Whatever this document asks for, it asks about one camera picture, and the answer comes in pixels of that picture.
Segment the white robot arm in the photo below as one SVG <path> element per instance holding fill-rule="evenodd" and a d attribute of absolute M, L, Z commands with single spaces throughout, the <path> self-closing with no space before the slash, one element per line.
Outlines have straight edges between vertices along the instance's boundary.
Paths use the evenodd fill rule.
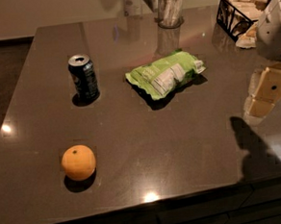
<path fill-rule="evenodd" d="M 253 71 L 244 109 L 250 116 L 263 118 L 281 99 L 281 0 L 270 0 L 256 33 L 259 55 L 273 64 Z"/>

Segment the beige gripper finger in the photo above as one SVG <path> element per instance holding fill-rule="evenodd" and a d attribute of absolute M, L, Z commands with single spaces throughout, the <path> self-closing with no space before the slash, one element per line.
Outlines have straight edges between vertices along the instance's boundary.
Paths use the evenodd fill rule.
<path fill-rule="evenodd" d="M 263 118 L 272 111 L 281 99 L 281 65 L 267 66 L 262 70 L 260 82 L 246 102 L 246 113 Z"/>
<path fill-rule="evenodd" d="M 254 70 L 251 78 L 250 78 L 250 82 L 249 82 L 249 89 L 248 89 L 248 94 L 249 95 L 253 95 L 256 90 L 257 90 L 257 86 L 260 82 L 261 79 L 261 75 L 262 75 L 262 70 Z"/>

